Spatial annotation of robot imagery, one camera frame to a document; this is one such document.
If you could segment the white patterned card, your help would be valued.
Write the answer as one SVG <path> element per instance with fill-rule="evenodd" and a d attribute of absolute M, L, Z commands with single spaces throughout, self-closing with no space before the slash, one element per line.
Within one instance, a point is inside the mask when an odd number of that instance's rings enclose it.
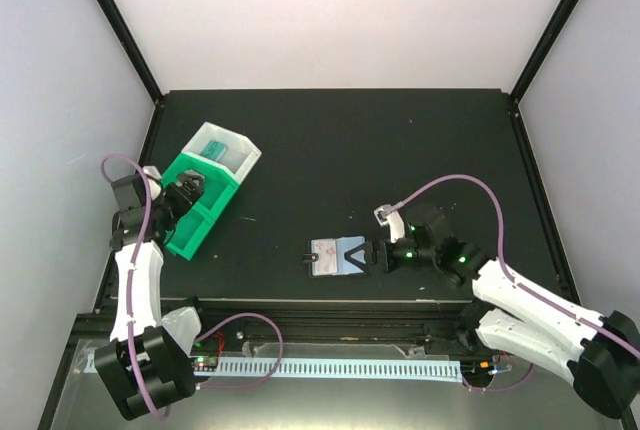
<path fill-rule="evenodd" d="M 316 239 L 310 242 L 311 274 L 315 277 L 338 274 L 337 241 Z"/>

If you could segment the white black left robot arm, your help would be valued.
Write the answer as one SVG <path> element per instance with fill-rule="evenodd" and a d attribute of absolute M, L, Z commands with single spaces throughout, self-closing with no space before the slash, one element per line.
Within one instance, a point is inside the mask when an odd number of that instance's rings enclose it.
<path fill-rule="evenodd" d="M 154 167 L 111 184 L 118 210 L 110 246 L 118 270 L 118 304 L 109 342 L 94 365 L 120 414 L 134 420 L 192 396 L 191 348 L 207 347 L 213 322 L 196 299 L 161 312 L 160 279 L 169 234 L 204 193 L 202 175 L 187 171 L 163 184 Z"/>

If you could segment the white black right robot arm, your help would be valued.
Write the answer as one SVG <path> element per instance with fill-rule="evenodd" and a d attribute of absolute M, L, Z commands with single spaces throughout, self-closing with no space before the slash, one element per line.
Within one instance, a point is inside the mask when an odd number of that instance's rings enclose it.
<path fill-rule="evenodd" d="M 388 238 L 365 241 L 343 258 L 364 272 L 435 271 L 451 287 L 469 289 L 472 300 L 454 329 L 461 350 L 520 357 L 569 383 L 605 417 L 620 419 L 630 409 L 639 393 L 639 330 L 630 317 L 588 310 L 501 266 L 458 239 L 430 204 L 405 215 L 383 205 L 374 216 Z"/>

